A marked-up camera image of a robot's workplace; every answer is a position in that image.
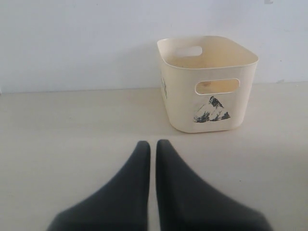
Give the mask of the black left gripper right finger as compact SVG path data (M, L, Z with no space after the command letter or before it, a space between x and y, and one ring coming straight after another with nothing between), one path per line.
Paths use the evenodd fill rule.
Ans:
M266 217L199 177L169 140L156 146L156 196L163 231L270 231Z

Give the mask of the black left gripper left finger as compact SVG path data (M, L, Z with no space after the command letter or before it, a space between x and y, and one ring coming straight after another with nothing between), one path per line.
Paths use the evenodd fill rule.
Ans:
M90 197L59 213L50 231L146 231L151 149L139 141L127 162Z

